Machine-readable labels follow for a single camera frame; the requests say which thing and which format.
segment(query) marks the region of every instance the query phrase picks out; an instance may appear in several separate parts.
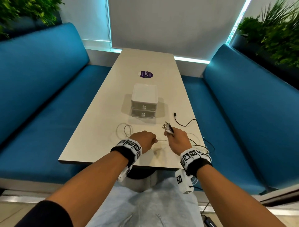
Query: person's left arm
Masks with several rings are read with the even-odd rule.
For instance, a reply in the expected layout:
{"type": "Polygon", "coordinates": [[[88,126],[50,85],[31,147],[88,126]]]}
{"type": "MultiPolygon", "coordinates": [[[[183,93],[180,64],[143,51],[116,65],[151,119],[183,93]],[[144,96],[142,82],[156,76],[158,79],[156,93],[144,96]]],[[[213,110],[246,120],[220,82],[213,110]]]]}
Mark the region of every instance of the person's left arm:
{"type": "MultiPolygon", "coordinates": [[[[134,133],[131,137],[142,147],[142,153],[157,142],[151,132],[134,133]]],[[[120,173],[128,165],[128,159],[118,151],[112,151],[86,167],[66,184],[48,197],[63,207],[74,227],[84,227],[102,205],[120,173]]]]}

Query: wristband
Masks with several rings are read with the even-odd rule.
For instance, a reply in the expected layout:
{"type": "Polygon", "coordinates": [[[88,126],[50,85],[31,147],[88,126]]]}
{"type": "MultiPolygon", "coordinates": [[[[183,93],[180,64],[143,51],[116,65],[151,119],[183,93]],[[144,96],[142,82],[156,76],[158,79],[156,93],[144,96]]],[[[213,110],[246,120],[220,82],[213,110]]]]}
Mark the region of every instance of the wristband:
{"type": "Polygon", "coordinates": [[[115,147],[111,149],[111,151],[117,151],[121,153],[126,159],[128,159],[128,165],[118,177],[118,181],[122,182],[132,169],[133,164],[142,155],[142,147],[137,141],[127,139],[121,140],[115,147]]]}
{"type": "Polygon", "coordinates": [[[208,149],[204,147],[190,148],[181,153],[181,165],[186,173],[197,178],[196,173],[201,167],[205,165],[213,166],[211,164],[212,158],[208,153],[208,149]]]}

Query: blue bench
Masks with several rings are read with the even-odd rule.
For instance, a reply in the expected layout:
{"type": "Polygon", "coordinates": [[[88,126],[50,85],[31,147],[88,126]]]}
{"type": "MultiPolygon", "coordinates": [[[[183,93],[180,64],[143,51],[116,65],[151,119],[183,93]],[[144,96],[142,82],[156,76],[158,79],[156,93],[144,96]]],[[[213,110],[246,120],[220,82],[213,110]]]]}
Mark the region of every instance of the blue bench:
{"type": "Polygon", "coordinates": [[[250,194],[299,183],[297,89],[227,45],[182,79],[216,169],[250,194]]]}
{"type": "Polygon", "coordinates": [[[63,184],[84,165],[58,158],[110,68],[71,23],[0,42],[0,178],[63,184]]]}

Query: table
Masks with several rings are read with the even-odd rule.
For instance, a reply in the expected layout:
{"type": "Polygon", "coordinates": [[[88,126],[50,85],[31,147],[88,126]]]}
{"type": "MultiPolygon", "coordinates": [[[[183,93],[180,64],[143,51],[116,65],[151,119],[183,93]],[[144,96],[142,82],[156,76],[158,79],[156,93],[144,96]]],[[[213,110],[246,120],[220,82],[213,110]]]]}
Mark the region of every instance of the table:
{"type": "MultiPolygon", "coordinates": [[[[197,145],[204,146],[196,121],[181,127],[174,120],[174,112],[181,124],[195,118],[173,55],[124,48],[58,160],[61,163],[97,161],[126,137],[122,123],[130,124],[134,132],[146,130],[156,134],[158,140],[166,140],[162,125],[167,121],[186,131],[197,145]],[[151,72],[153,77],[142,78],[138,75],[141,71],[151,72]],[[130,115],[135,83],[157,85],[159,98],[155,119],[130,115]]],[[[134,166],[182,169],[179,156],[171,151],[168,141],[154,144],[134,166]]]]}

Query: artificial plant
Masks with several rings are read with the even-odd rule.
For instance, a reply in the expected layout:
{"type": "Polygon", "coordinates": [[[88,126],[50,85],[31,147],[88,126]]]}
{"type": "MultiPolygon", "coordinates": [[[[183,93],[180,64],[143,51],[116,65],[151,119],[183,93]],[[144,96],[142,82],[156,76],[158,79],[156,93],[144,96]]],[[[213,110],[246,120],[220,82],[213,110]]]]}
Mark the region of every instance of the artificial plant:
{"type": "Polygon", "coordinates": [[[61,0],[0,0],[0,35],[3,29],[9,29],[10,22],[21,16],[33,20],[40,19],[45,25],[52,25],[57,18],[53,15],[59,10],[61,0]]]}
{"type": "Polygon", "coordinates": [[[244,18],[238,30],[249,43],[256,43],[266,50],[276,64],[299,67],[297,3],[287,4],[286,0],[278,0],[272,8],[269,4],[256,18],[244,18]]]}

